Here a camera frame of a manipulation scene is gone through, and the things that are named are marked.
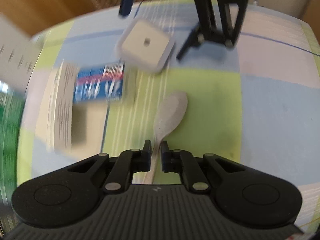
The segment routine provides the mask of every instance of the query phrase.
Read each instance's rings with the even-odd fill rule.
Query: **ribbed gray panel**
[[[222,216],[209,197],[183,185],[131,185],[121,195],[106,196],[81,222],[57,229],[21,224],[6,240],[284,240],[298,232],[293,225],[242,227]]]

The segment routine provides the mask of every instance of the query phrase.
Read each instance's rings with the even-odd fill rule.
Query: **spoon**
[[[171,93],[160,103],[153,124],[155,144],[151,154],[151,168],[150,172],[145,175],[142,184],[152,184],[156,172],[160,144],[167,135],[177,128],[183,119],[187,105],[188,97],[183,91]]]

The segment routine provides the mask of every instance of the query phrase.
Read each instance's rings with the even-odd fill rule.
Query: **table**
[[[125,149],[142,148],[145,139],[153,140],[161,99],[174,90],[186,91],[186,116],[166,138],[169,147],[194,156],[212,152],[292,182],[303,194],[296,224],[315,231],[320,219],[320,47],[308,24],[249,6],[234,50],[205,43],[178,62],[175,55],[197,23],[193,0],[143,2],[135,4],[126,19],[117,14],[118,8],[101,10],[44,32],[44,47],[27,90],[18,184],[84,158],[45,147],[38,126],[47,81],[62,60],[81,67],[119,61],[114,46],[136,15],[173,35],[176,46],[160,75],[137,73],[132,106],[114,104],[99,113],[96,124],[104,133],[97,151],[117,156]],[[158,166],[155,183],[165,182],[178,181]]]

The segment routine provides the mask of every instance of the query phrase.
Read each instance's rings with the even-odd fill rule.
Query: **spoon handle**
[[[155,173],[156,173],[159,150],[160,150],[160,143],[155,142],[155,146],[153,147],[152,154],[151,154],[150,171],[145,175],[141,184],[152,184],[153,183],[153,179],[154,179]]]

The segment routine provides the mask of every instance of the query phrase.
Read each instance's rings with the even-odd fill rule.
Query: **white square box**
[[[124,31],[116,53],[129,65],[151,72],[160,72],[174,46],[167,33],[144,19],[134,19]]]

